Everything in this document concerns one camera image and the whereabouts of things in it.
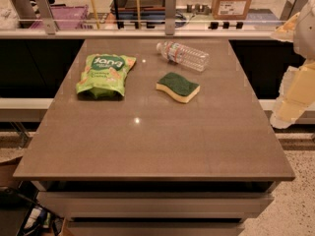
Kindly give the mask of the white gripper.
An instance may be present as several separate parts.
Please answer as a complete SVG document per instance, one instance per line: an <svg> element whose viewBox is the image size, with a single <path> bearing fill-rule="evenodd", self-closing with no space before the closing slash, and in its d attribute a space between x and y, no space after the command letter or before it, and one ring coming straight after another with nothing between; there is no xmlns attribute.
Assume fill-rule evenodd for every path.
<svg viewBox="0 0 315 236"><path fill-rule="evenodd" d="M315 0L308 0L300 13L278 27L271 38L293 42L297 54L315 59ZM315 61L306 60L299 68L289 66L283 74L279 94L270 123L274 128L286 129L315 102Z"/></svg>

